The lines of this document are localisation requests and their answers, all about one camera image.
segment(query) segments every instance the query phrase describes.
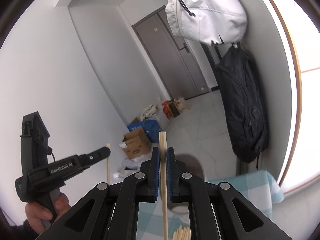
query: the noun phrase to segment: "blue box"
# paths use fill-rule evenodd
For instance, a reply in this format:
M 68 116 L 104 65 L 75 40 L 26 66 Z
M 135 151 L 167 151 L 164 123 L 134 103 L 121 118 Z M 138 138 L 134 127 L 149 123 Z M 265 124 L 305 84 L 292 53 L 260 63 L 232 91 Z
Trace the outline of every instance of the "blue box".
M 145 122 L 139 122 L 139 119 L 135 118 L 127 127 L 130 132 L 142 127 L 150 142 L 159 143 L 159 132 L 162 130 L 157 120 L 147 119 Z

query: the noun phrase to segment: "human hand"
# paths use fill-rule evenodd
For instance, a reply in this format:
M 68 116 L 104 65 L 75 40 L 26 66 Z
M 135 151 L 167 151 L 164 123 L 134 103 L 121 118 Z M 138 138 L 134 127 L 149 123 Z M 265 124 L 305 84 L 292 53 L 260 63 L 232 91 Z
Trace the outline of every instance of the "human hand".
M 61 193 L 60 196 L 56 199 L 56 201 L 54 202 L 54 206 L 58 211 L 58 215 L 55 221 L 71 208 L 67 196 L 63 193 Z M 41 220 L 52 219 L 51 211 L 41 206 L 37 202 L 27 203 L 27 205 L 25 206 L 25 212 L 30 226 L 37 234 L 41 234 L 45 231 L 45 227 Z

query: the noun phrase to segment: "orange wooden trim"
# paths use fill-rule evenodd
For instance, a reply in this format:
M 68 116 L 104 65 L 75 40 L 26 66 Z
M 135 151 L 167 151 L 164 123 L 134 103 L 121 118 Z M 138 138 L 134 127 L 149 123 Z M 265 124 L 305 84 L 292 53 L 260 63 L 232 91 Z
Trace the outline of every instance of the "orange wooden trim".
M 281 16 L 281 13 L 280 13 L 278 7 L 276 6 L 275 2 L 273 0 L 269 0 L 269 1 L 270 1 L 271 5 L 273 6 L 273 8 L 275 9 L 276 14 L 279 17 L 281 25 L 284 29 L 285 35 L 287 36 L 287 40 L 288 40 L 291 55 L 292 55 L 294 71 L 295 71 L 295 76 L 296 76 L 296 84 L 297 84 L 296 127 L 294 130 L 293 142 L 292 142 L 292 146 L 291 146 L 291 150 L 290 150 L 290 154 L 289 154 L 289 159 L 288 159 L 288 162 L 287 162 L 286 167 L 284 169 L 284 173 L 283 173 L 283 175 L 280 179 L 280 182 L 279 182 L 279 186 L 281 186 L 284 181 L 285 176 L 288 173 L 288 170 L 289 170 L 292 158 L 293 158 L 294 150 L 297 145 L 297 140 L 298 140 L 298 135 L 299 135 L 299 130 L 300 130 L 300 122 L 301 122 L 301 112 L 302 112 L 302 83 L 301 83 L 301 70 L 300 70 L 300 65 L 299 65 L 299 59 L 298 59 L 297 51 L 296 51 L 292 36 L 290 34 L 290 31 L 289 31 L 287 25 L 285 24 L 285 22 Z
M 298 189 L 300 189 L 300 188 L 302 188 L 302 187 L 304 187 L 304 186 L 306 186 L 306 185 L 308 185 L 308 184 L 311 184 L 312 182 L 316 181 L 317 179 L 320 179 L 320 174 L 317 175 L 317 176 L 315 176 L 313 179 L 311 179 L 311 180 L 303 183 L 302 185 L 300 185 L 300 186 L 298 186 L 298 187 L 295 187 L 295 188 L 293 188 L 293 189 L 290 189 L 289 191 L 286 191 L 284 194 L 289 194 L 289 193 L 291 193 L 291 192 L 294 192 L 294 191 L 296 191 L 296 190 L 298 190 Z
M 305 72 L 309 72 L 309 71 L 314 71 L 314 70 L 317 70 L 317 69 L 320 69 L 320 67 L 316 67 L 316 68 L 304 70 L 304 71 L 301 71 L 301 73 L 305 73 Z

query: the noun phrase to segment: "door handle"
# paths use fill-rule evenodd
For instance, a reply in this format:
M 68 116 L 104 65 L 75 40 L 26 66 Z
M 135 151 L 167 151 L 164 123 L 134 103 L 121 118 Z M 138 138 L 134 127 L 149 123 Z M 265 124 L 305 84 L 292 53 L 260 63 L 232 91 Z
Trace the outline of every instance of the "door handle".
M 190 53 L 190 50 L 188 49 L 187 45 L 185 43 L 182 43 L 182 45 L 184 46 L 183 48 L 181 48 L 180 50 L 186 49 L 187 53 Z

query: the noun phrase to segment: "triangular cutout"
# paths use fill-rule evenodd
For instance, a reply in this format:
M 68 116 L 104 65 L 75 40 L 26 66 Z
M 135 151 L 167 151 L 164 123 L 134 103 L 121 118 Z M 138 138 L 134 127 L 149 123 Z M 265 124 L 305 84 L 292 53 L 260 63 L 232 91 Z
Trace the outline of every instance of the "triangular cutout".
M 256 228 L 263 226 L 263 221 L 259 217 L 257 217 L 248 207 L 246 207 L 239 199 L 234 198 L 232 202 L 236 208 L 244 231 L 251 232 Z
M 78 233 L 81 233 L 87 223 L 90 212 L 93 208 L 95 200 L 90 199 L 82 208 L 80 208 L 67 222 L 65 226 Z

